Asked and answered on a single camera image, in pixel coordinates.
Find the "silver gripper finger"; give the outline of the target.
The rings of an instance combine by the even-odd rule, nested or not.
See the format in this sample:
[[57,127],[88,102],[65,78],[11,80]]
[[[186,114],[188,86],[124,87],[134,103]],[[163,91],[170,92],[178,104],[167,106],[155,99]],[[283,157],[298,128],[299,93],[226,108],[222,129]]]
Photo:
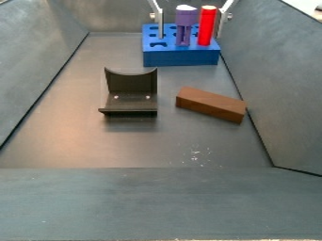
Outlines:
[[155,21],[159,27],[159,39],[163,39],[163,9],[160,8],[156,0],[147,0],[148,5],[152,9],[150,18]]
[[236,5],[238,0],[226,0],[223,6],[219,8],[219,22],[216,28],[215,37],[219,38],[222,36],[224,23],[231,19],[231,9]]

